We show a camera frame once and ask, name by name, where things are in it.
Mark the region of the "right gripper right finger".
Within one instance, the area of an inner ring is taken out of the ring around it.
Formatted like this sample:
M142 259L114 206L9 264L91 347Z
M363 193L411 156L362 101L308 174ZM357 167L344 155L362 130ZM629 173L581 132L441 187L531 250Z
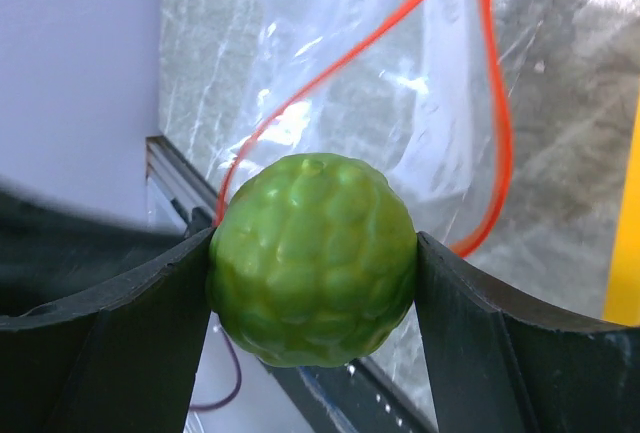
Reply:
M415 307L440 431L638 431L638 328L537 299L425 233Z

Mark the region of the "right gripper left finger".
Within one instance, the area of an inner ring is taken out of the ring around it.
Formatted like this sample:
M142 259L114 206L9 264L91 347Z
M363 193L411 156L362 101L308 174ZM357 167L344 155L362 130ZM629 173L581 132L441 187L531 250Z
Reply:
M1 194L1 428L179 432L209 320L210 229L160 233Z

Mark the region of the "bumpy green toy fruit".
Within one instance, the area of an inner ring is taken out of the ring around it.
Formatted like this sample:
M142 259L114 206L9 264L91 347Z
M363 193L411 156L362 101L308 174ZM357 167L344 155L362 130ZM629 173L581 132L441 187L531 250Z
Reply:
M225 332L277 367L375 352L414 299L417 235L382 173L331 153L281 158L232 197L206 292Z

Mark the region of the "clear zip top bag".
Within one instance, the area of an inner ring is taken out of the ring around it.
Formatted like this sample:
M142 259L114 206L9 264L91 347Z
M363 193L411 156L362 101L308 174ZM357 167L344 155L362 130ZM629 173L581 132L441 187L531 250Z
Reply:
M230 68L212 86L207 179L273 122L234 175L278 158L335 152L381 170L417 229L469 235L498 176L499 133L480 0L425 0L307 98L294 93L401 0L219 0L249 7ZM605 305L639 86L639 0L492 0L511 112L513 169L497 224L472 262L591 317Z

